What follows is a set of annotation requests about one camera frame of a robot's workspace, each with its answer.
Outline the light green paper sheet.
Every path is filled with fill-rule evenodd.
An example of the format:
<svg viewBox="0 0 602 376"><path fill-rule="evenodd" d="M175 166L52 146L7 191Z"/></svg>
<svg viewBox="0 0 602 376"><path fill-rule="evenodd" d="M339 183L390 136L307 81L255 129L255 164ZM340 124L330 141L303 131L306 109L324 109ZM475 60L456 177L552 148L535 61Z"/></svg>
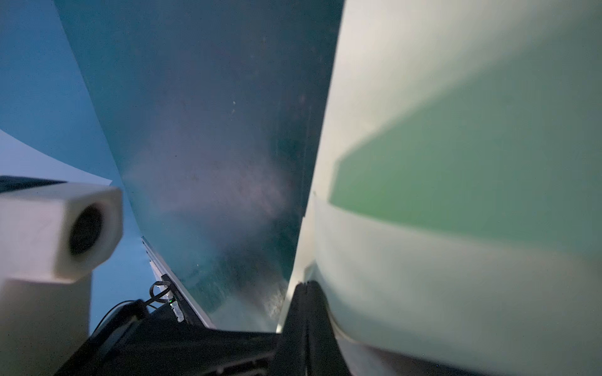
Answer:
<svg viewBox="0 0 602 376"><path fill-rule="evenodd" d="M357 344L601 373L599 1L348 1L290 282Z"/></svg>

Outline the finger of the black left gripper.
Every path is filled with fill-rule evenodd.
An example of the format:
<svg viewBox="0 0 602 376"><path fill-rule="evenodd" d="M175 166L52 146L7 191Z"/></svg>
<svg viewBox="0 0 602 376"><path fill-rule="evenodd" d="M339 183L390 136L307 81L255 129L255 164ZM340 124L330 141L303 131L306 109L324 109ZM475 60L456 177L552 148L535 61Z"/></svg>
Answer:
<svg viewBox="0 0 602 376"><path fill-rule="evenodd" d="M265 375L275 333L229 332L151 313L137 300L117 309L59 368L59 375Z"/></svg>

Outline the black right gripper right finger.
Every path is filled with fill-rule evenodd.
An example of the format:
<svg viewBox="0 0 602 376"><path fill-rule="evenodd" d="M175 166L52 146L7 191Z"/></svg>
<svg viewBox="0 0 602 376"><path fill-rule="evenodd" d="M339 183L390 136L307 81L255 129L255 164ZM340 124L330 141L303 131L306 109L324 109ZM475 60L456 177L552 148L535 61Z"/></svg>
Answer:
<svg viewBox="0 0 602 376"><path fill-rule="evenodd" d="M308 374L350 376L327 310L327 299L316 281L307 283Z"/></svg>

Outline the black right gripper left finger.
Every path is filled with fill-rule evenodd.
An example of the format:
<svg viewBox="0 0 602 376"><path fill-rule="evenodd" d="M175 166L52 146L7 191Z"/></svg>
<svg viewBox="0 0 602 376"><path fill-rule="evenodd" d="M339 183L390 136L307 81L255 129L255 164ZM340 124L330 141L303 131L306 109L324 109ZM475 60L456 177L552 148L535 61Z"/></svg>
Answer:
<svg viewBox="0 0 602 376"><path fill-rule="evenodd" d="M269 375L307 374L307 283L296 286Z"/></svg>

